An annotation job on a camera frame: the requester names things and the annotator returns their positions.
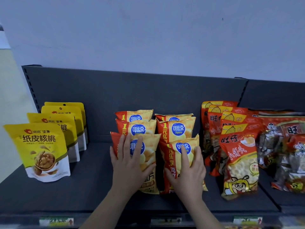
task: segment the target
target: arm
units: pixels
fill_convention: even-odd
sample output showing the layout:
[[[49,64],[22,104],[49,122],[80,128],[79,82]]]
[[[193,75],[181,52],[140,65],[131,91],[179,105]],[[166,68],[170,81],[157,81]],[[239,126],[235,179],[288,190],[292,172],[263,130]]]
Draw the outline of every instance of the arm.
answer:
[[[110,147],[113,166],[112,187],[80,229],[115,228],[130,197],[141,187],[156,166],[152,164],[142,172],[139,164],[143,138],[138,138],[132,157],[130,156],[130,142],[131,134],[127,135],[126,140],[124,135],[121,136],[117,157],[113,148]]]
[[[223,229],[214,215],[202,200],[202,183],[206,175],[200,147],[195,148],[195,157],[189,167],[189,158],[184,146],[181,146],[181,172],[175,179],[168,169],[166,176],[173,185],[175,192],[181,199],[198,229]]]

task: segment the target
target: hand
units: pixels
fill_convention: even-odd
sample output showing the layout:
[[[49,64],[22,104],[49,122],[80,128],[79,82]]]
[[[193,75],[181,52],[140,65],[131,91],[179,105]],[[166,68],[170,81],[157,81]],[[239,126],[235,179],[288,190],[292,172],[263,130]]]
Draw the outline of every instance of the hand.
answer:
[[[202,183],[207,172],[199,146],[194,149],[194,153],[192,165],[189,167],[189,158],[185,147],[181,146],[181,172],[177,179],[165,168],[166,177],[186,208],[202,202]]]
[[[113,166],[113,178],[111,190],[117,196],[130,197],[141,187],[145,179],[155,168],[155,164],[147,167],[143,172],[140,169],[140,155],[143,137],[138,138],[133,156],[130,155],[131,134],[125,139],[122,135],[117,149],[117,157],[110,146],[110,157]]]

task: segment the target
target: price tag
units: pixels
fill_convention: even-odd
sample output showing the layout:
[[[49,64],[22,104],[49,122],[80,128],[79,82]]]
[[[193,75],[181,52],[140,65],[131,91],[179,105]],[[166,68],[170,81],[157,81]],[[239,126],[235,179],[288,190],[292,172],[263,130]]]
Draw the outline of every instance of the price tag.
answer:
[[[65,217],[42,217],[39,219],[42,227],[73,226],[74,218]]]
[[[256,216],[235,216],[233,223],[237,225],[258,225],[262,224],[263,217]]]
[[[181,217],[152,218],[150,225],[179,225],[181,224],[181,221]]]

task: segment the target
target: yellow pouch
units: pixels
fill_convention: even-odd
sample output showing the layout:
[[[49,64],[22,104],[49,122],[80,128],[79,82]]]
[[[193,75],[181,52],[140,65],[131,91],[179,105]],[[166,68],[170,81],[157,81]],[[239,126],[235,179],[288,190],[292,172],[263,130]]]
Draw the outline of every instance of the yellow pouch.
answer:
[[[157,120],[127,122],[116,119],[119,133],[125,135],[131,133],[133,136],[136,134],[155,134],[156,122]]]
[[[86,138],[86,144],[88,144],[88,132],[87,132],[87,122],[86,122],[86,112],[84,104],[81,102],[45,102],[44,105],[52,105],[52,106],[75,106],[81,109],[81,117],[83,119],[83,126]]]
[[[120,121],[127,121],[127,122],[132,122],[132,121],[150,121],[153,116],[153,109],[152,110],[138,110],[138,111],[121,111],[121,112],[115,112],[114,113],[116,117]]]
[[[30,178],[53,182],[70,176],[65,137],[56,124],[3,126],[13,140]]]
[[[157,120],[158,133],[161,134],[161,140],[166,143],[187,139],[192,137],[196,117],[177,121],[162,121]]]
[[[78,140],[74,114],[27,113],[29,123],[50,123],[61,127],[66,140],[69,162],[79,162]]]
[[[194,159],[194,149],[199,146],[199,135],[197,134],[195,138],[188,138],[170,142],[166,144],[163,141],[159,143],[160,149],[164,154],[164,167],[171,171],[175,178],[180,176],[181,171],[181,145],[184,145],[186,153],[189,158],[189,166],[192,165]],[[207,191],[205,182],[202,183],[202,189]],[[173,192],[174,189],[166,176],[164,176],[164,191],[162,194],[167,194]]]
[[[76,106],[53,106],[44,105],[41,108],[41,113],[56,113],[56,114],[72,114],[74,113],[76,133],[78,136],[78,149],[84,151],[87,149],[86,137],[84,132],[83,118],[81,110]]]
[[[113,150],[117,155],[117,147],[120,141],[121,134],[116,132],[110,132]],[[130,154],[133,155],[135,146],[137,144],[139,136],[143,137],[141,156],[140,156],[140,169],[144,171],[151,164],[156,163],[156,149],[160,140],[161,134],[136,134],[132,136],[130,143]],[[140,191],[148,194],[159,194],[159,190],[156,184],[156,168],[145,179],[144,183],[140,187]]]
[[[194,115],[193,113],[182,114],[182,115],[161,115],[161,114],[155,114],[155,117],[159,121],[180,121],[180,120],[189,119],[193,115]]]

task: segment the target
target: blue circular logo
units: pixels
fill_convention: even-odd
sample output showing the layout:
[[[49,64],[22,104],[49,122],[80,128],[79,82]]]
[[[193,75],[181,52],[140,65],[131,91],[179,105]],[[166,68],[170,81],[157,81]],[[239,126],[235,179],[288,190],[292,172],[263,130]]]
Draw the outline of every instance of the blue circular logo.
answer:
[[[135,140],[132,140],[130,142],[130,154],[133,155],[133,152],[135,151],[135,146],[138,142],[138,139],[135,139]],[[142,147],[141,147],[141,154],[144,153],[144,150],[145,150],[145,144],[144,142],[142,142]]]
[[[185,132],[185,126],[182,123],[174,123],[172,126],[172,132],[176,136],[181,136]]]
[[[146,128],[144,125],[133,125],[131,131],[132,135],[145,134]]]
[[[142,117],[141,117],[140,115],[132,115],[132,116],[129,118],[129,122],[138,121],[138,120],[142,120]]]
[[[177,117],[171,117],[168,121],[179,121],[180,119],[178,119]]]
[[[178,142],[178,143],[176,144],[176,148],[177,148],[178,152],[181,153],[181,146],[182,146],[182,145],[184,145],[185,150],[186,150],[186,153],[189,154],[189,153],[191,152],[191,150],[192,150],[192,148],[191,148],[191,146],[190,146],[189,143],[181,143],[181,142]]]

